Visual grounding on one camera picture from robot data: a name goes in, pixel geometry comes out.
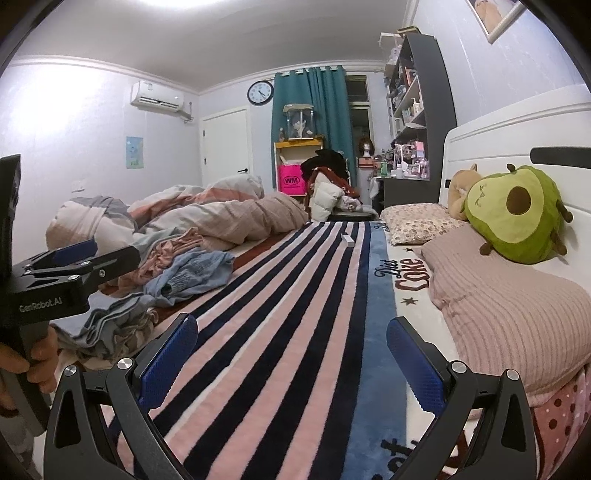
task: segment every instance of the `ceiling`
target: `ceiling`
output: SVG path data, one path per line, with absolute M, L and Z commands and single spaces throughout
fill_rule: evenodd
M 256 72 L 379 60 L 407 0 L 64 0 L 18 54 L 107 61 L 195 90 Z

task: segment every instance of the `air conditioner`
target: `air conditioner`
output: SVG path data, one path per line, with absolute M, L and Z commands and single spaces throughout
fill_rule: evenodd
M 131 105 L 178 112 L 183 107 L 183 103 L 182 92 L 157 83 L 140 80 L 131 90 Z

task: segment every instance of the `pink and navy striped blanket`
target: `pink and navy striped blanket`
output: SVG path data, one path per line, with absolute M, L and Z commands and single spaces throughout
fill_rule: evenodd
M 410 450 L 387 259 L 381 223 L 309 224 L 191 304 L 197 346 L 150 417 L 193 478 L 392 477 Z

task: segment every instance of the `finger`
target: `finger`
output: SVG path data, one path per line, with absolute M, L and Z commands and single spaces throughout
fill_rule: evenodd
M 33 365 L 27 372 L 27 380 L 31 383 L 41 383 L 54 377 L 58 358 L 50 358 L 37 365 Z
M 57 352 L 57 333 L 53 327 L 47 329 L 47 337 L 39 340 L 31 349 L 31 358 L 33 360 L 49 360 Z
M 0 368 L 13 374 L 23 374 L 29 370 L 29 362 L 9 346 L 0 343 Z
M 16 410 L 17 406 L 14 400 L 7 393 L 0 393 L 0 407 L 7 410 Z
M 51 378 L 49 380 L 45 380 L 44 382 L 41 382 L 39 384 L 39 390 L 41 390 L 41 393 L 46 393 L 46 394 L 50 394 L 52 392 L 55 392 L 57 389 L 57 380 L 56 378 Z

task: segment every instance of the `framed picture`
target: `framed picture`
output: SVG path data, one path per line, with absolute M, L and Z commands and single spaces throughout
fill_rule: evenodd
M 466 0 L 489 43 L 493 43 L 525 10 L 518 0 Z

